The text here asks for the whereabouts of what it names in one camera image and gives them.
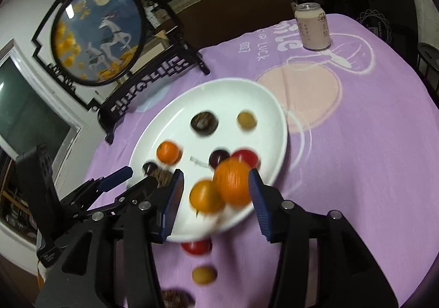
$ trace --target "white plate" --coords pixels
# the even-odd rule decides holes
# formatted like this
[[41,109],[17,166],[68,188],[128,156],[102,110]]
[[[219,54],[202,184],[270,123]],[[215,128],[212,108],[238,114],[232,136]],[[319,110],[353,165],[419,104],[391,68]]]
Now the white plate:
[[[243,132],[236,117],[243,110],[255,114],[258,124],[249,133]],[[197,113],[210,111],[218,118],[218,128],[207,137],[200,137],[190,126]],[[157,147],[165,140],[172,140],[182,150],[181,160],[170,171],[179,168],[184,174],[184,191],[169,241],[191,242],[225,231],[248,216],[253,205],[242,209],[225,210],[216,215],[198,214],[189,204],[189,193],[194,184],[204,178],[212,179],[213,170],[191,162],[191,156],[208,162],[216,148],[226,148],[230,153],[247,147],[253,149],[261,160],[259,173],[267,185],[272,185],[284,162],[288,131],[285,115],[277,99],[265,87],[240,78],[210,81],[190,89],[169,103],[143,132],[130,160],[133,177],[128,187],[144,178],[142,165],[157,160]]]

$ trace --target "metal screw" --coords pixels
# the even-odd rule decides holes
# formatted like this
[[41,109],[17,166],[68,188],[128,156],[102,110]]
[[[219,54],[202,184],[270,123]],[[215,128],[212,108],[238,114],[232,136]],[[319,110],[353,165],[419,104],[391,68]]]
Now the metal screw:
[[139,204],[139,209],[140,210],[148,210],[151,208],[151,203],[150,202],[141,202]]
[[104,217],[104,213],[102,211],[97,211],[96,213],[93,213],[93,215],[91,216],[91,218],[96,222],[98,222],[103,217]]
[[338,220],[338,219],[341,219],[343,217],[343,214],[340,213],[338,210],[331,210],[329,212],[329,216],[335,220]]
[[291,200],[284,200],[281,204],[281,207],[283,207],[286,210],[290,210],[294,208],[294,203]]

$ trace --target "red cherry tomato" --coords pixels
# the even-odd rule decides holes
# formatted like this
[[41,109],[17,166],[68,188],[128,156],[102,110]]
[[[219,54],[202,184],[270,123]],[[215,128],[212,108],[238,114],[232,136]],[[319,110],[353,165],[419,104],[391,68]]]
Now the red cherry tomato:
[[251,168],[259,167],[259,157],[249,149],[239,149],[231,157],[237,158],[240,162],[246,162]]
[[192,255],[204,255],[212,249],[212,241],[210,239],[196,242],[183,242],[181,244],[183,250]]

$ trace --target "white wall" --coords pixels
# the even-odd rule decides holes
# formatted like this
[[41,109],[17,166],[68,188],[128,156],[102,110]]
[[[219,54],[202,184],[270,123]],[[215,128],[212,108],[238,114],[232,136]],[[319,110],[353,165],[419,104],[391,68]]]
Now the white wall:
[[[45,92],[49,93],[53,102],[57,104],[57,106],[53,106],[64,107],[81,123],[80,133],[71,146],[71,151],[61,167],[56,182],[57,192],[66,195],[83,183],[96,146],[104,140],[105,134],[98,124],[96,113],[85,111],[32,58],[35,50],[31,42],[32,36],[53,2],[54,0],[10,0],[1,6],[0,49],[11,39],[14,39],[25,62],[41,81]],[[49,46],[52,20],[53,17],[48,21],[48,26],[44,28],[39,37],[43,44],[40,55],[46,62],[53,62]],[[93,95],[96,95],[95,90],[106,97],[106,94],[112,89],[111,85],[97,88],[81,86],[77,88],[77,93],[88,102]],[[23,244],[17,235],[7,230],[4,225],[0,225],[0,253],[23,269],[36,273],[34,248]]]

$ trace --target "dark purple grape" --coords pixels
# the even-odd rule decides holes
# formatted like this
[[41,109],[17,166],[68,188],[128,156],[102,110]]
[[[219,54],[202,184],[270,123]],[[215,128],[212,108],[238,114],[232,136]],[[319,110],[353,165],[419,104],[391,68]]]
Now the dark purple grape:
[[204,111],[195,115],[190,121],[192,129],[201,136],[208,136],[214,133],[218,127],[218,119],[213,113]]
[[214,150],[209,157],[209,165],[215,169],[223,160],[230,157],[230,153],[225,149]]
[[146,162],[143,164],[142,168],[146,175],[151,175],[151,173],[154,172],[158,166],[154,162]]

